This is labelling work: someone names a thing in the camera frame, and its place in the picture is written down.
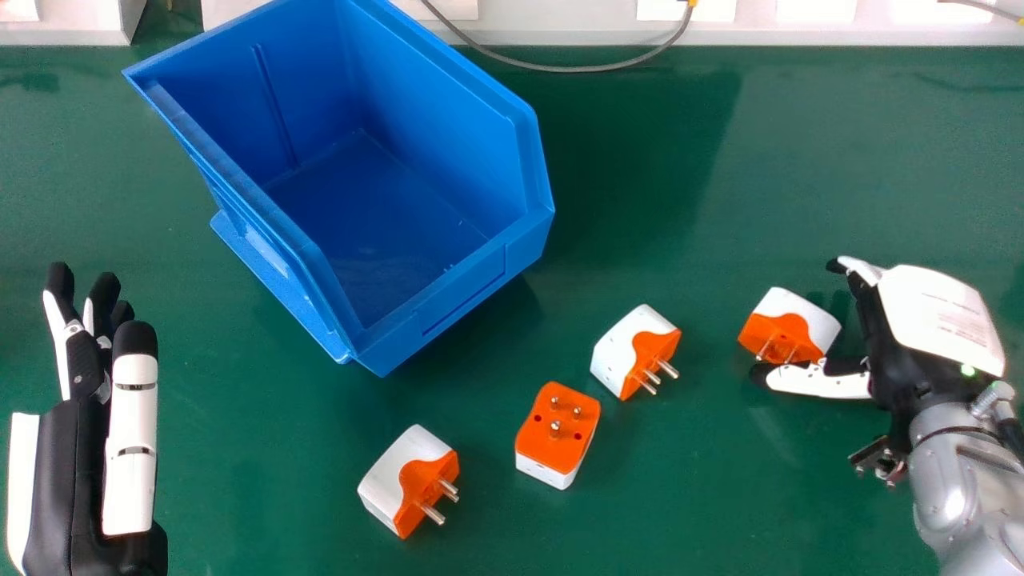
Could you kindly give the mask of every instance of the metal bracket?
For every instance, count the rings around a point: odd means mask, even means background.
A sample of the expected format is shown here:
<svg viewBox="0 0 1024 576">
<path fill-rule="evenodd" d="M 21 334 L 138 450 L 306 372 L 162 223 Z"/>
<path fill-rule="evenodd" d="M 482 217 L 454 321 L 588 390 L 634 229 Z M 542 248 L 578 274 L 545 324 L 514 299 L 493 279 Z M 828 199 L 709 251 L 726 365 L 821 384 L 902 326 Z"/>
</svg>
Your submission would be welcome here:
<svg viewBox="0 0 1024 576">
<path fill-rule="evenodd" d="M 874 477 L 885 483 L 890 490 L 906 478 L 906 460 L 897 456 L 889 448 L 889 437 L 881 436 L 874 442 L 854 452 L 848 458 L 857 476 L 863 478 L 866 470 L 873 470 Z"/>
</svg>

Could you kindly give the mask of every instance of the black fingertip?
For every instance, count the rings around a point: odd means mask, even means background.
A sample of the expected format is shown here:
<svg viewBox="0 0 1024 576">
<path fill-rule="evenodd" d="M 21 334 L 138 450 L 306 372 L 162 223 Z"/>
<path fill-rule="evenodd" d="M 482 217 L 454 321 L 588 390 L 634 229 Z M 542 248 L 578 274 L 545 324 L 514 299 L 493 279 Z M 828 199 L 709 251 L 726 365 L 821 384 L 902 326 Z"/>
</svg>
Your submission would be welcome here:
<svg viewBox="0 0 1024 576">
<path fill-rule="evenodd" d="M 94 306 L 106 314 L 117 301 L 119 294 L 121 294 L 121 281 L 113 272 L 104 272 L 93 283 L 88 298 L 92 300 Z"/>
<path fill-rule="evenodd" d="M 46 291 L 58 300 L 72 302 L 75 299 L 75 275 L 65 262 L 53 262 L 46 272 Z"/>
<path fill-rule="evenodd" d="M 751 382 L 763 388 L 768 387 L 768 374 L 772 370 L 778 368 L 778 366 L 771 364 L 769 362 L 759 362 L 754 366 L 751 366 Z"/>
<path fill-rule="evenodd" d="M 846 274 L 847 268 L 839 263 L 839 258 L 833 258 L 825 264 L 825 270 L 833 274 Z"/>
<path fill-rule="evenodd" d="M 135 320 L 135 308 L 125 300 L 118 300 L 111 311 L 111 325 L 114 331 L 117 332 L 118 327 L 129 320 Z"/>
<path fill-rule="evenodd" d="M 129 354 L 157 357 L 157 331 L 145 322 L 130 320 L 114 334 L 114 361 Z"/>
</svg>

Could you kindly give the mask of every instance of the orange and white adapter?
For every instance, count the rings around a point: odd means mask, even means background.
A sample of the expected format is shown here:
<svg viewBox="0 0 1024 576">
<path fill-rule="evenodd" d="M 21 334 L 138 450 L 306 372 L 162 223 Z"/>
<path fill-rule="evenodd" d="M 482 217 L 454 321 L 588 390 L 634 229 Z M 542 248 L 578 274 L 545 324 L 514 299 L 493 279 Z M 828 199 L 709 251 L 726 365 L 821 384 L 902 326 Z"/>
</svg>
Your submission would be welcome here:
<svg viewBox="0 0 1024 576">
<path fill-rule="evenodd" d="M 641 386 L 652 395 L 662 383 L 660 370 L 675 379 L 679 371 L 669 364 L 683 333 L 654 308 L 640 304 L 598 340 L 590 373 L 618 400 L 628 400 Z"/>
<path fill-rule="evenodd" d="M 839 321 L 827 312 L 774 287 L 746 319 L 738 339 L 759 362 L 814 363 L 824 358 L 840 329 Z"/>
<path fill-rule="evenodd" d="M 404 540 L 423 517 L 444 524 L 434 505 L 441 496 L 459 501 L 459 489 L 453 484 L 458 476 L 455 450 L 414 424 L 362 477 L 357 492 L 362 505 Z"/>
<path fill-rule="evenodd" d="M 558 382 L 548 382 L 515 437 L 515 467 L 565 490 L 594 440 L 601 404 Z"/>
</svg>

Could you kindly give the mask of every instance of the gray cable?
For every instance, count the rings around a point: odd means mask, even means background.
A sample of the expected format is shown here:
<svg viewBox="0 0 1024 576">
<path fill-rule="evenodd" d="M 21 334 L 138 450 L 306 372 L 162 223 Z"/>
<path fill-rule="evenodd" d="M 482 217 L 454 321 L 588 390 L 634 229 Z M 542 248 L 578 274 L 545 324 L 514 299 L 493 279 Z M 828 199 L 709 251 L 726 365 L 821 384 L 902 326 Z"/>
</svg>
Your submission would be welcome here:
<svg viewBox="0 0 1024 576">
<path fill-rule="evenodd" d="M 964 4 L 965 6 L 971 6 L 978 8 L 980 10 L 985 10 L 986 12 L 992 12 L 993 14 L 1014 20 L 1016 23 L 1024 24 L 1024 16 L 1019 16 L 1013 12 L 1008 12 L 1006 10 L 996 8 L 995 6 L 989 6 L 984 2 L 976 2 L 974 0 L 939 0 L 939 2 L 944 2 L 947 4 Z"/>
<path fill-rule="evenodd" d="M 447 29 L 451 30 L 453 34 L 458 36 L 460 40 L 465 42 L 470 48 L 473 48 L 477 52 L 480 52 L 485 56 L 489 56 L 498 61 L 503 61 L 507 65 L 514 66 L 516 68 L 536 70 L 538 72 L 551 72 L 554 74 L 587 74 L 594 72 L 611 72 L 613 70 L 622 70 L 624 68 L 630 68 L 631 66 L 643 64 L 653 58 L 654 56 L 660 54 L 662 52 L 668 50 L 673 44 L 675 44 L 676 40 L 679 40 L 679 38 L 683 35 L 683 33 L 686 32 L 686 28 L 690 25 L 690 16 L 693 15 L 693 7 L 690 6 L 689 3 L 687 3 L 686 11 L 683 13 L 683 19 L 679 22 L 679 28 L 676 30 L 676 33 L 673 34 L 671 38 L 666 40 L 657 47 L 653 48 L 652 50 L 646 53 L 640 54 L 635 58 L 630 58 L 628 60 L 623 60 L 612 64 L 602 64 L 597 66 L 547 66 L 543 64 L 534 64 L 524 60 L 519 60 L 516 58 L 511 58 L 509 56 L 499 54 L 498 52 L 481 45 L 479 42 L 470 38 L 469 35 L 463 32 L 461 28 L 455 25 L 455 23 L 444 17 L 444 14 L 442 14 L 440 10 L 438 10 L 437 7 L 430 2 L 430 0 L 420 0 L 420 1 L 423 2 L 423 5 L 426 6 L 428 10 L 430 10 L 430 13 L 434 14 L 434 16 L 436 16 L 441 24 L 447 27 Z"/>
</svg>

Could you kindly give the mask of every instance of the blue storage container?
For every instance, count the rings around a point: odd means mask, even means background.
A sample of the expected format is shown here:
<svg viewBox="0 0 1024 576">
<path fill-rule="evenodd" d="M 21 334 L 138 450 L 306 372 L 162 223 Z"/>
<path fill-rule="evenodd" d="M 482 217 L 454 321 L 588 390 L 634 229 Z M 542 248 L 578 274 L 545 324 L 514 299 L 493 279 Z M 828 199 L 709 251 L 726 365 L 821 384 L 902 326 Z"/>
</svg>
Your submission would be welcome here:
<svg viewBox="0 0 1024 576">
<path fill-rule="evenodd" d="M 278 0 L 125 76 L 339 363 L 387 374 L 544 248 L 534 111 L 387 0 Z"/>
</svg>

